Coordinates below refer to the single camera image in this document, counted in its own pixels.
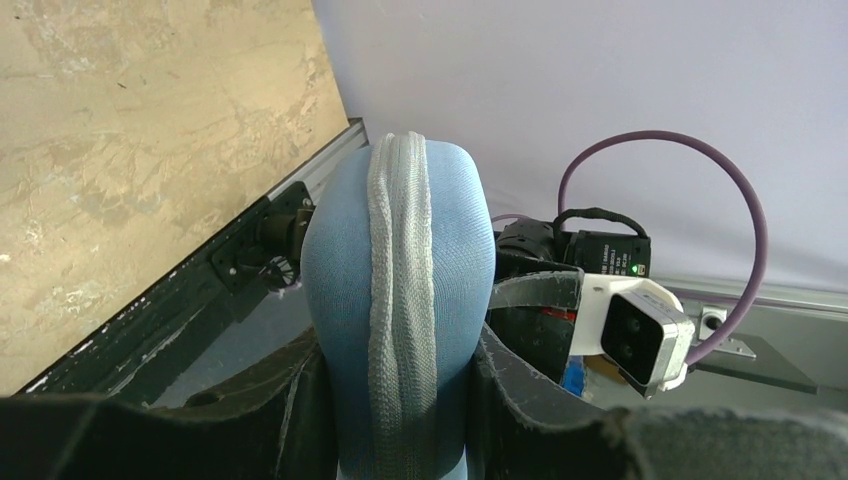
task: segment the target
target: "blue fabric cover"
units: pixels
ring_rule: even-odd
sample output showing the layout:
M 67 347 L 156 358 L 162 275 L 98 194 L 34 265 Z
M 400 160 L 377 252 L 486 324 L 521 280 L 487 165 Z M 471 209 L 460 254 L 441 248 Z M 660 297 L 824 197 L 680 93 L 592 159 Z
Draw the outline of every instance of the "blue fabric cover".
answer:
M 433 232 L 437 471 L 465 478 L 468 362 L 492 290 L 495 245 L 477 169 L 463 149 L 427 141 Z M 371 148 L 335 170 L 303 246 L 302 277 L 333 389 L 343 478 L 369 478 L 373 441 L 368 400 L 371 239 L 366 177 Z

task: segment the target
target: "wooden board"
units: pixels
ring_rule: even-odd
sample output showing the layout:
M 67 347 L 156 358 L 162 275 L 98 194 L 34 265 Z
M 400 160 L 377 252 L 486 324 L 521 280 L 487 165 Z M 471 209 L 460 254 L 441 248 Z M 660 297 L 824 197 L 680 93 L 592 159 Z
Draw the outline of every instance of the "wooden board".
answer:
M 347 126 L 309 0 L 0 0 L 0 394 Z

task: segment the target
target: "white wall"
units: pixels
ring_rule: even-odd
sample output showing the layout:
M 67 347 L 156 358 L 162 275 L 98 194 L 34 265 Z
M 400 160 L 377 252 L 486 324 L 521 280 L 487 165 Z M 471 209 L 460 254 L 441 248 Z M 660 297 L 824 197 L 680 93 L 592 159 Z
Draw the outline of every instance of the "white wall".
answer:
M 759 192 L 768 282 L 848 291 L 848 2 L 314 4 L 348 114 L 372 138 L 412 129 L 465 147 L 493 215 L 552 218 L 561 172 L 583 148 L 676 130 L 722 150 Z M 750 270 L 742 197 L 683 147 L 597 155 L 568 205 L 642 222 L 656 274 Z

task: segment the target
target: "black mounting bracket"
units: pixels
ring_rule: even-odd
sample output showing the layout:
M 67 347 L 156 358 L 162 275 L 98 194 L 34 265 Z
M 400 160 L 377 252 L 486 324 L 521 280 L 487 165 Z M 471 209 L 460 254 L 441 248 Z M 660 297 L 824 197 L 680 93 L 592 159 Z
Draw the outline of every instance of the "black mounting bracket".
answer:
M 244 222 L 210 256 L 212 268 L 232 294 L 261 278 L 282 290 L 300 277 L 300 251 L 315 207 L 306 185 L 295 182 L 267 209 Z

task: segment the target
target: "black rubber strap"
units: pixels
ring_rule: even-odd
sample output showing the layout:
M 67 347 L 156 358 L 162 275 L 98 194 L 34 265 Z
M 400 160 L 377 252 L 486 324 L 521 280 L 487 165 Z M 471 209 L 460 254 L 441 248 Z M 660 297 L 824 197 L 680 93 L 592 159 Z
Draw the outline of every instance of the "black rubber strap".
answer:
M 620 223 L 622 225 L 630 227 L 634 232 L 636 232 L 636 235 L 638 235 L 639 237 L 648 238 L 648 232 L 646 232 L 645 229 L 642 228 L 642 225 L 639 225 L 636 220 L 633 220 L 630 217 L 626 217 L 620 213 L 610 212 L 609 210 L 604 210 L 603 208 L 598 207 L 573 208 L 560 213 L 553 221 L 552 226 L 554 227 L 554 231 L 562 231 L 562 225 L 569 218 L 585 218 L 587 220 L 607 220 L 610 222 Z

